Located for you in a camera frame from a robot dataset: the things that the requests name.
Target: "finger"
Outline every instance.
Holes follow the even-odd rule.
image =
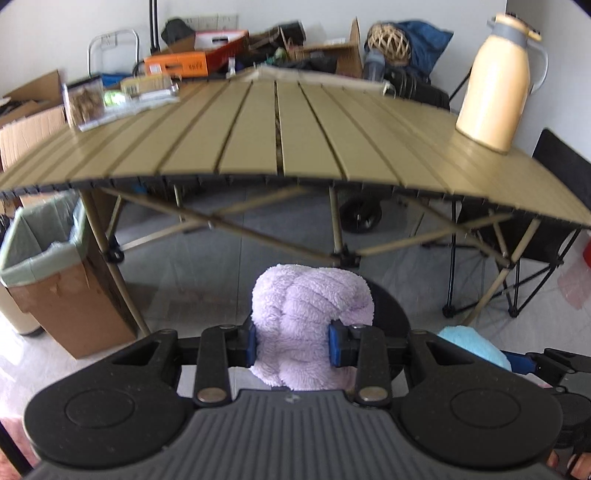
[[[579,480],[587,480],[589,476],[591,476],[591,453],[583,453],[581,457],[573,467],[573,470],[570,473],[573,477]]]
[[[552,450],[552,453],[548,457],[546,465],[548,465],[553,470],[556,470],[558,468],[558,455],[554,450]]]

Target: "plastic bag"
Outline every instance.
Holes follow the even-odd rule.
[[[0,281],[30,285],[86,257],[90,229],[77,193],[17,210],[0,248]]]

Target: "black wheel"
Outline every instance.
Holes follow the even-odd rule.
[[[340,224],[345,232],[368,233],[382,219],[379,200],[354,197],[340,208]]]
[[[443,312],[443,316],[447,319],[452,319],[456,316],[456,308],[453,305],[445,305],[441,311]]]

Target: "orange box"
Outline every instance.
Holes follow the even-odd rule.
[[[206,77],[221,69],[230,57],[246,49],[247,30],[199,32],[145,59],[148,74]]]

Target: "folding chair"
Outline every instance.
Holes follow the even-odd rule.
[[[561,180],[587,208],[591,209],[591,163],[578,155],[577,152],[572,150],[549,129],[545,129],[540,135],[534,151],[534,158]],[[482,218],[488,214],[489,211],[485,205],[474,205],[464,202],[460,215],[456,218],[456,205],[455,203],[452,204],[452,219],[457,223],[469,222],[470,220]],[[494,226],[480,228],[475,233],[492,248],[500,251],[504,256],[509,257],[515,251],[519,241],[524,237],[530,222],[531,219],[513,218]],[[573,246],[580,231],[580,229],[573,229],[565,223],[544,221],[535,232],[521,258],[517,260],[515,265],[511,266],[515,268],[515,283],[508,286],[506,280],[504,280],[503,289],[492,295],[491,299],[506,295],[509,303],[509,315],[516,318],[544,286],[556,268],[564,263],[564,257]],[[561,250],[562,245],[569,236],[570,239],[567,245]],[[447,304],[443,307],[443,314],[447,318],[473,309],[479,304],[479,302],[475,302],[462,308],[455,308],[453,306],[456,250],[458,248],[464,248],[466,245],[457,245],[456,236],[454,235],[450,246],[452,248],[450,281]],[[529,275],[527,278],[521,279],[520,267],[521,259],[523,258],[543,262],[547,266]],[[501,268],[498,264],[497,267],[500,274]],[[536,286],[530,296],[520,305],[519,288],[544,274],[545,276],[539,285]]]

